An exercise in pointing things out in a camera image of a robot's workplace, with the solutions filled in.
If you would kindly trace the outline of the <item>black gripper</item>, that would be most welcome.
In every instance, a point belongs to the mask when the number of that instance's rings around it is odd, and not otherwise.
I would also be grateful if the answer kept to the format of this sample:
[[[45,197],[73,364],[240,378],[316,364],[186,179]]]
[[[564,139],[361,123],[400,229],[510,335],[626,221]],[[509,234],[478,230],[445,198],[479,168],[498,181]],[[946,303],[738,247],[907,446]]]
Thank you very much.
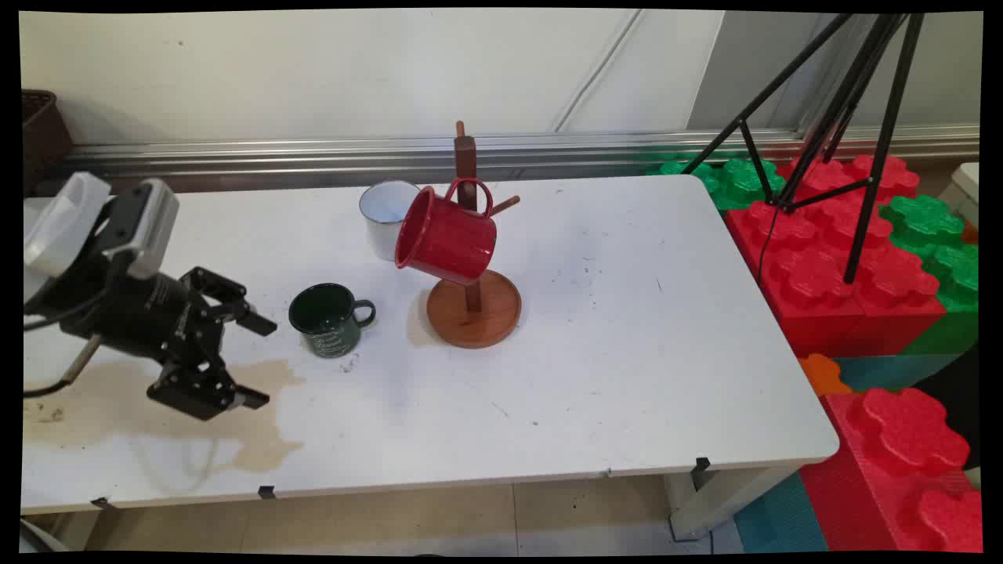
[[[30,314],[161,365],[147,398],[200,421],[237,407],[258,410],[271,396],[240,385],[221,356],[230,321],[266,337],[276,322],[258,314],[246,287],[203,267],[180,279],[139,279],[118,261],[77,261],[30,296]]]

